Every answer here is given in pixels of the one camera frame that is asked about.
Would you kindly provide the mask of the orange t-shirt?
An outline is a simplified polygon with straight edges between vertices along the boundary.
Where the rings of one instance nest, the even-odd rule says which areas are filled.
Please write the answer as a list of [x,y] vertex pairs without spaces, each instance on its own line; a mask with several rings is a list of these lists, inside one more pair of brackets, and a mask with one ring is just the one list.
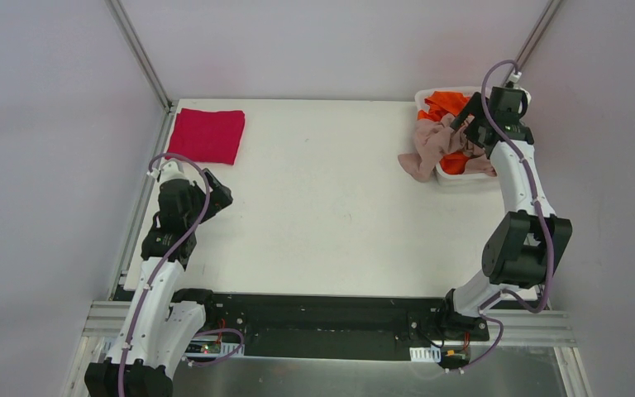
[[[427,109],[419,110],[417,119],[440,122],[447,114],[456,116],[469,99],[469,97],[459,92],[435,91],[424,99]],[[469,159],[470,156],[466,155],[462,149],[456,151],[447,149],[440,160],[440,165],[442,170],[449,175],[462,175],[465,173],[466,163]]]

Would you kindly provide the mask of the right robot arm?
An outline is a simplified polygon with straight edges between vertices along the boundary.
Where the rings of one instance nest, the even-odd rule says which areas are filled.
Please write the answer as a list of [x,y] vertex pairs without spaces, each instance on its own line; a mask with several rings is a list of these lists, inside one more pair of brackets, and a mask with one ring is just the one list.
[[534,138],[522,121],[527,107],[525,91],[494,87],[489,96],[475,93],[451,124],[469,122],[465,136],[494,167],[505,214],[483,247],[480,271],[444,298],[436,315],[443,337],[474,331],[505,296],[522,304],[519,291],[549,286],[571,238],[571,221],[556,215],[543,191]]

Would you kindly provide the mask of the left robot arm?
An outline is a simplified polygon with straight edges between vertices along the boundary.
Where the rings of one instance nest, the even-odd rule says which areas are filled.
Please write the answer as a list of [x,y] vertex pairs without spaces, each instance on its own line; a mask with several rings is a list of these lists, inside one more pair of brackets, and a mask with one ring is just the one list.
[[203,301],[173,301],[197,244],[195,229],[232,204],[232,192],[208,169],[198,184],[168,164],[156,172],[158,210],[141,244],[138,286],[121,331],[84,383],[92,396],[171,396],[174,372],[196,334],[209,334],[219,312]]

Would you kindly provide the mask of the beige pink printed t-shirt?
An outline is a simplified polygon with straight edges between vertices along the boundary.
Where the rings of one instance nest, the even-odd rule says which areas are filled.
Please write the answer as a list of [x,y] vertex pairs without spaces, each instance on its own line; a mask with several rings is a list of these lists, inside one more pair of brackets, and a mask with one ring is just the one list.
[[496,177],[485,151],[466,138],[469,117],[458,129],[451,128],[455,116],[448,113],[439,121],[421,118],[415,123],[414,152],[398,156],[403,170],[418,182],[427,182],[436,170],[460,179],[464,175]]

